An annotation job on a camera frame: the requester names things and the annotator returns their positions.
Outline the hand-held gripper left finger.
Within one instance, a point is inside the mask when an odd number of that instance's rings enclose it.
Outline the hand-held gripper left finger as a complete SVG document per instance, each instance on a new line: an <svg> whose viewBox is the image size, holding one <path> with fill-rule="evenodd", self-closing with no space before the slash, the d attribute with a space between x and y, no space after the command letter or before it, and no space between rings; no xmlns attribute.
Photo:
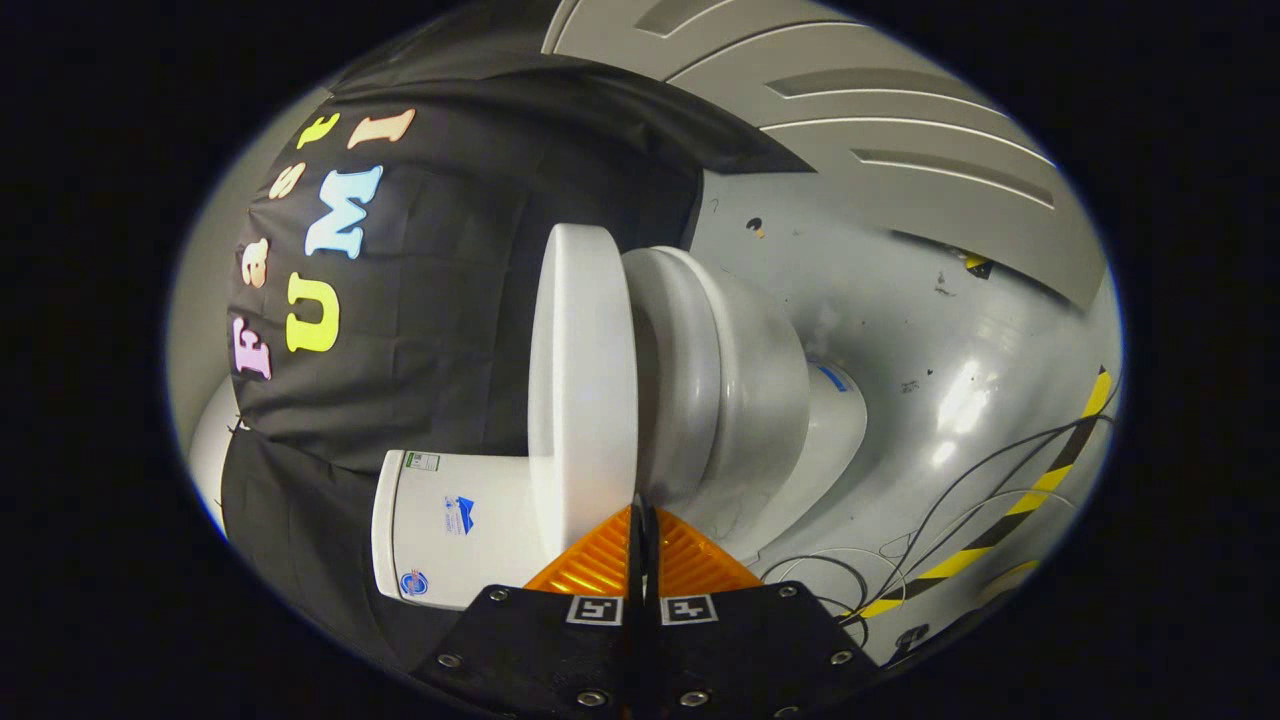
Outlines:
<svg viewBox="0 0 1280 720"><path fill-rule="evenodd" d="M484 585L412 678L489 719L635 719L640 498L525 585Z"/></svg>

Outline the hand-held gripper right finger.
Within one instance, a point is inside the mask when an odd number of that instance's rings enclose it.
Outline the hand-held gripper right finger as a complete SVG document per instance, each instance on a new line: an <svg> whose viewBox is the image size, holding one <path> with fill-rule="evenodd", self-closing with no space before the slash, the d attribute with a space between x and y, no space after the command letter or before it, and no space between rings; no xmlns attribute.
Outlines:
<svg viewBox="0 0 1280 720"><path fill-rule="evenodd" d="M879 666L800 582L764 583L640 505L640 715L826 719Z"/></svg>

